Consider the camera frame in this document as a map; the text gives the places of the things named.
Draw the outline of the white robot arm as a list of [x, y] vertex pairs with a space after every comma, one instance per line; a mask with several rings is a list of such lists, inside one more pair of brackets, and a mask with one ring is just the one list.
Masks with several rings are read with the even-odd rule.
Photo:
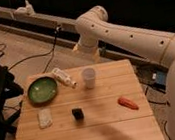
[[80, 35], [79, 51], [92, 54], [103, 40], [168, 69], [167, 129], [170, 140], [175, 140], [175, 33], [110, 24], [100, 5], [77, 17], [75, 28]]

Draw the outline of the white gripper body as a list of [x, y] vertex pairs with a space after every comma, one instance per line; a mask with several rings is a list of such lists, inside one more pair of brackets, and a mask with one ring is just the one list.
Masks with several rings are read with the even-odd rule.
[[89, 56], [89, 58], [95, 61], [96, 63], [100, 61], [100, 54], [99, 54], [98, 46], [93, 46], [90, 48], [87, 46], [84, 47], [80, 44], [75, 44], [72, 51], [77, 52], [77, 53], [83, 53], [84, 55]]

